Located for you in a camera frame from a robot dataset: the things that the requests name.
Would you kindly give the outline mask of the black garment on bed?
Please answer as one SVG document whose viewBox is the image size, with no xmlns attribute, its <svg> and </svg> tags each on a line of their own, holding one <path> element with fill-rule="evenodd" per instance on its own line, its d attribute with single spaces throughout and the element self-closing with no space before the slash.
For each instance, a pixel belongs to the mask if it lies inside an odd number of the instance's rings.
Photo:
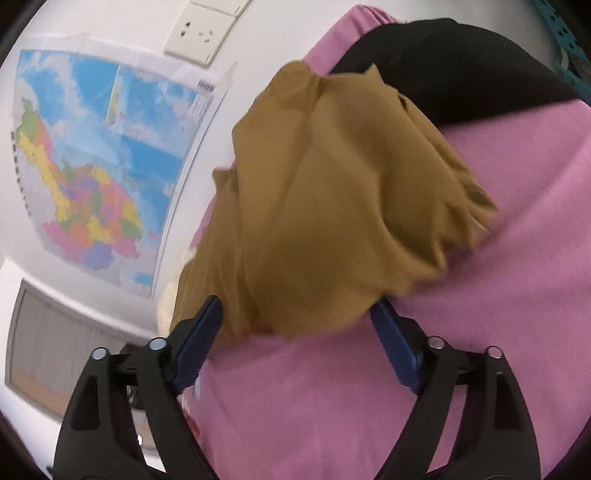
<svg viewBox="0 0 591 480">
<path fill-rule="evenodd" d="M 436 126 L 581 98 L 515 42 L 452 19 L 379 26 L 356 41 L 332 73 L 370 66 Z"/>
</svg>

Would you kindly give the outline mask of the teal perforated basket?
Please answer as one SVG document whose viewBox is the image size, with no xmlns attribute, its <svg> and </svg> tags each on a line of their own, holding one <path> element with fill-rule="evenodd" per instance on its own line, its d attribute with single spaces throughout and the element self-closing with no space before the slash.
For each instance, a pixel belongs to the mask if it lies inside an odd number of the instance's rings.
<svg viewBox="0 0 591 480">
<path fill-rule="evenodd" d="M 590 104 L 590 0 L 532 0 L 560 55 L 558 73 Z"/>
</svg>

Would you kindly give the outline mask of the colourful wall map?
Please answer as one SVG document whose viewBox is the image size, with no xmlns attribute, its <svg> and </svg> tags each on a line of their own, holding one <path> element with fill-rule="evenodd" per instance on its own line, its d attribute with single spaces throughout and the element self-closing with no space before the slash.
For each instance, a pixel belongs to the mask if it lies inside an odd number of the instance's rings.
<svg viewBox="0 0 591 480">
<path fill-rule="evenodd" d="M 88 37 L 24 40 L 12 148 L 45 249 L 151 297 L 183 184 L 230 82 Z"/>
</svg>

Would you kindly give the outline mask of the pink bed sheet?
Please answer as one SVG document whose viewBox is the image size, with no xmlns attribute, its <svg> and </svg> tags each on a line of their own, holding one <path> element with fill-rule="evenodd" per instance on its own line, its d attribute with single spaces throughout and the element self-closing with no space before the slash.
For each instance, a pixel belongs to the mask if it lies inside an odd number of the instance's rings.
<svg viewBox="0 0 591 480">
<path fill-rule="evenodd" d="M 456 347 L 507 354 L 550 478 L 590 415 L 590 109 L 573 100 L 447 136 L 501 217 L 480 251 L 400 309 Z M 216 354 L 188 399 L 223 479 L 371 479 L 415 401 L 368 320 Z"/>
</svg>

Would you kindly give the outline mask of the brown corduroy jacket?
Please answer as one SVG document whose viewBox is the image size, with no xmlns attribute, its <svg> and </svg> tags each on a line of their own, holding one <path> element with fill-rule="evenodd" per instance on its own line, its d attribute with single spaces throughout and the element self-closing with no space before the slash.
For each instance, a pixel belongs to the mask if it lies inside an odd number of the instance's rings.
<svg viewBox="0 0 591 480">
<path fill-rule="evenodd" d="M 283 66 L 232 131 L 171 321 L 221 299 L 217 344 L 346 329 L 383 296 L 440 279 L 496 205 L 437 127 L 376 67 Z"/>
</svg>

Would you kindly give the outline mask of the white wall socket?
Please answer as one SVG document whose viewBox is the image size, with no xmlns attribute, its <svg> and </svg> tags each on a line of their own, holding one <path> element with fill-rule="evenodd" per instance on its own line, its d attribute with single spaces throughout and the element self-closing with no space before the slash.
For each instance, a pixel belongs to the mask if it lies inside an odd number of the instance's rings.
<svg viewBox="0 0 591 480">
<path fill-rule="evenodd" d="M 164 53 L 207 67 L 250 0 L 190 0 L 180 13 Z"/>
</svg>

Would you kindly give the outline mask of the grey wardrobe door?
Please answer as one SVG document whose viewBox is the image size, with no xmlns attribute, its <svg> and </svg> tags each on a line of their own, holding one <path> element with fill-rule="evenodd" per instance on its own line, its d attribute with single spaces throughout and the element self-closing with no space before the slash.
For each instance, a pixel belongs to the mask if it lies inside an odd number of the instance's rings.
<svg viewBox="0 0 591 480">
<path fill-rule="evenodd" d="M 129 353 L 145 343 L 144 338 L 85 316 L 23 280 L 9 326 L 5 384 L 60 422 L 95 348 Z"/>
</svg>

